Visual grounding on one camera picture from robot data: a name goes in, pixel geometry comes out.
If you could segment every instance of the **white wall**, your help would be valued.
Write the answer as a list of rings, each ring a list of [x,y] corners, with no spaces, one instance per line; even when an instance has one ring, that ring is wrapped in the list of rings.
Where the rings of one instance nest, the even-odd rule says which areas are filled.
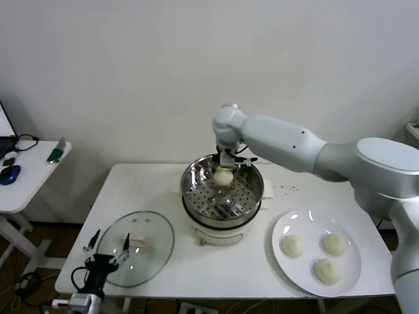
[[[74,145],[30,215],[82,221],[113,164],[212,152],[226,102],[328,141],[393,133],[419,100],[418,16],[417,0],[2,1],[0,99],[18,131]]]

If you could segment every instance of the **white dough ball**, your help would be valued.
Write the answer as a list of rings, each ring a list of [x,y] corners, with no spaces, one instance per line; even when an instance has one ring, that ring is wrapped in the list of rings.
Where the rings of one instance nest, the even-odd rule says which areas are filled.
[[[346,253],[348,249],[348,242],[336,234],[328,234],[321,240],[323,250],[332,256],[341,256]]]
[[[214,181],[216,185],[228,186],[234,179],[233,170],[218,167],[214,173]]]
[[[334,260],[323,258],[314,264],[314,271],[326,285],[334,285],[340,280],[340,269]]]
[[[288,235],[281,240],[282,251],[291,258],[298,258],[304,254],[306,247],[300,237]]]

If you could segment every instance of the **white table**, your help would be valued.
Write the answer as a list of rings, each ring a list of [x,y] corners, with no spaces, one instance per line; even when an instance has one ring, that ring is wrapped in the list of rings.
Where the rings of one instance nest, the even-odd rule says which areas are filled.
[[[34,143],[34,141],[19,141],[17,146],[23,149],[32,146]],[[38,267],[61,269],[64,264],[64,258],[47,258],[45,256],[45,251],[48,249],[51,240],[43,240],[39,247],[36,247],[23,236],[26,230],[32,231],[33,226],[19,213],[60,164],[46,162],[57,144],[57,141],[39,141],[33,148],[19,152],[14,163],[21,167],[17,180],[10,185],[0,185],[0,236],[10,242],[9,247],[0,258],[0,267],[14,247],[31,259],[24,273],[34,271]],[[71,144],[67,142],[62,158],[70,150]],[[3,169],[2,165],[3,159],[0,159],[0,169]],[[7,221],[6,214],[13,214],[11,218],[21,226],[20,230],[15,229]]]
[[[281,214],[312,209],[335,219],[356,242],[362,259],[361,277],[346,296],[394,294],[390,278],[391,254],[368,214],[352,197],[348,183],[327,183],[312,175],[292,173],[275,165],[257,165],[264,179],[271,180],[274,199],[261,210],[251,231],[230,247],[199,246],[187,223],[173,179],[182,174],[182,164],[115,165],[56,281],[56,290],[75,292],[71,271],[84,265],[82,247],[98,229],[104,232],[118,218],[134,211],[156,211],[172,224],[173,254],[152,280],[134,288],[106,284],[108,296],[156,298],[307,298],[313,295],[296,287],[281,272],[270,252],[273,224]],[[292,192],[290,186],[298,188]],[[75,274],[82,283],[84,273]]]

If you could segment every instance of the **stainless steel steamer basket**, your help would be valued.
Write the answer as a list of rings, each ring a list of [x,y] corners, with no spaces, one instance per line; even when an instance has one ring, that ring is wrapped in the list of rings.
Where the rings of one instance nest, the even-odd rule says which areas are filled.
[[[217,160],[217,155],[204,156],[185,170],[181,179],[183,205],[193,220],[207,228],[239,228],[259,211],[263,179],[255,166],[238,165],[230,186],[217,186],[213,179]]]

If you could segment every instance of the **blue mouse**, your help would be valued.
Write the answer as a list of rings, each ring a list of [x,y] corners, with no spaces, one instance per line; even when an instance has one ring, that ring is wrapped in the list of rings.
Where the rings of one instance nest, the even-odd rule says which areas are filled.
[[[0,184],[8,185],[16,181],[20,173],[20,166],[8,166],[0,172]]]

